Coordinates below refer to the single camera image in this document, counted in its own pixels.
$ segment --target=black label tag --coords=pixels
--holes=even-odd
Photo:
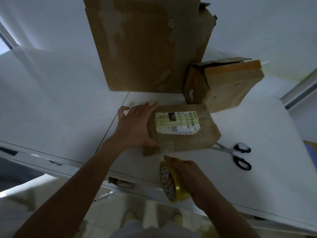
[[[175,113],[168,113],[168,117],[170,118],[170,121],[176,121]]]

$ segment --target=barcode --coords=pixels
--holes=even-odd
[[[191,124],[192,124],[192,127],[195,127],[193,114],[192,114],[192,113],[188,113],[188,114],[189,114],[189,117],[191,118]]]

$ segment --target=white pants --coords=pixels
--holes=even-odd
[[[116,230],[109,238],[128,237],[190,237],[199,238],[197,234],[189,229],[181,227],[174,221],[168,221],[162,228],[150,226],[145,229],[140,221],[132,219],[127,221],[122,228]]]

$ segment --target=yellow tape roll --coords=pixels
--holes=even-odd
[[[162,161],[160,163],[159,173],[165,195],[170,202],[175,203],[177,201],[186,200],[191,196],[189,193],[189,189],[185,184],[180,172],[174,167],[170,166],[166,161]],[[174,183],[174,188],[170,187],[166,183],[167,180],[171,177]]]

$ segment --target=black scissor handle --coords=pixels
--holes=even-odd
[[[236,143],[233,148],[241,153],[250,153],[251,148],[244,143]]]
[[[238,156],[233,156],[233,160],[234,160],[234,162],[236,163],[236,165],[237,165],[239,168],[243,169],[243,170],[249,171],[249,170],[252,169],[251,164],[248,163],[247,161],[245,161],[243,158],[240,158],[240,157],[238,157]],[[241,164],[239,164],[239,162],[242,162],[242,163],[246,164],[248,167],[247,167],[247,168],[246,168],[246,167],[243,167]]]

